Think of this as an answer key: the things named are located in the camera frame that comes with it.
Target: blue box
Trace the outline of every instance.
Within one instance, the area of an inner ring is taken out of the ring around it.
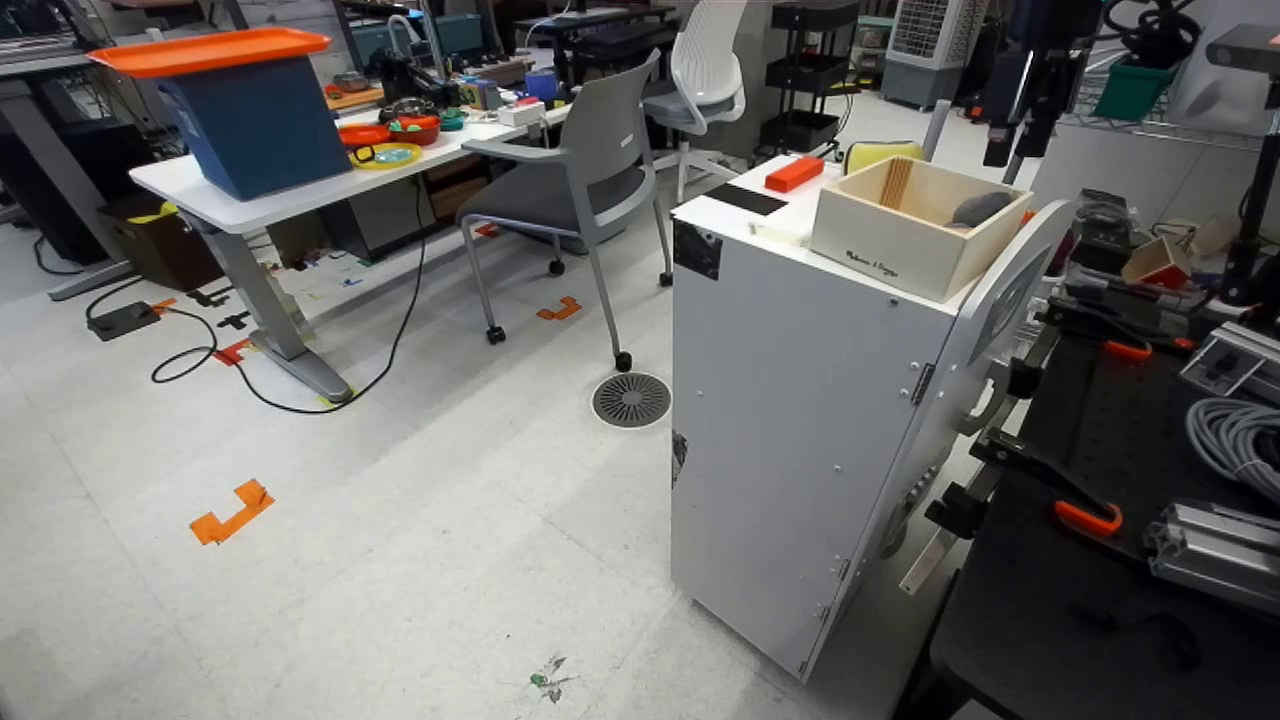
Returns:
[[[229,194],[253,201],[351,166],[308,60],[166,79],[162,98]]]

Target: black rack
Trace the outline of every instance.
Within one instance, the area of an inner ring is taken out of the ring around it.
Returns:
[[[787,57],[766,72],[766,89],[781,91],[781,98],[776,116],[761,125],[761,157],[814,150],[842,133],[842,118],[828,116],[828,95],[855,91],[847,72],[855,0],[776,2],[768,26],[787,30]]]

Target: open wooden box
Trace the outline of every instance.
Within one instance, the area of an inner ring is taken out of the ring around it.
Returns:
[[[952,222],[962,202],[991,193],[1011,201],[978,227]],[[926,158],[884,158],[820,193],[814,248],[901,293],[948,301],[990,272],[1027,206],[1027,193]]]

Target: office chair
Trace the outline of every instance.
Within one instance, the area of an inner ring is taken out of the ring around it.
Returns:
[[[573,111],[561,133],[561,149],[519,149],[519,144],[468,144],[477,157],[511,158],[515,166],[491,179],[459,206],[463,243],[471,256],[471,277],[480,287],[489,345],[503,339],[503,327],[491,316],[483,264],[480,264],[480,234],[477,222],[500,222],[534,234],[553,238],[553,277],[565,272],[561,243],[582,238],[595,293],[609,319],[609,345],[615,373],[634,373],[634,357],[621,346],[604,269],[600,269],[600,238],[611,222],[634,216],[641,202],[653,202],[657,238],[663,253],[662,287],[673,287],[673,248],[669,222],[657,193],[657,166],[648,158],[648,133],[646,133],[646,82],[657,72],[662,52],[646,64],[589,79],[573,98]]]
[[[678,91],[648,95],[646,111],[662,127],[679,133],[678,150],[678,201],[688,193],[688,166],[712,177],[738,177],[738,158],[720,150],[694,150],[688,135],[710,135],[712,125],[738,125],[747,111],[743,67],[734,52],[734,37],[743,19],[747,0],[699,0],[688,10],[686,30],[673,46],[673,82]]]

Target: gray tile floor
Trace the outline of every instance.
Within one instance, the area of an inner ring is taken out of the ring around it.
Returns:
[[[972,163],[982,133],[952,125],[940,158]],[[855,105],[855,135],[919,133],[916,111]],[[669,376],[653,222],[604,264],[637,368]],[[411,253],[381,269],[336,256],[283,283],[364,382],[410,272]],[[89,301],[47,303],[33,234],[0,227],[0,720],[847,717],[673,587],[669,422],[593,416],[609,346],[589,264],[548,278],[537,248],[503,243],[491,277],[503,346],[480,334],[463,256],[439,256],[388,382],[300,419],[219,362],[147,382],[202,327],[167,316],[101,345]],[[565,293],[586,310],[537,319]],[[311,403],[263,357],[247,373]],[[189,519],[233,510],[247,475],[277,505],[202,546]],[[528,679],[553,656],[570,677],[557,705]]]

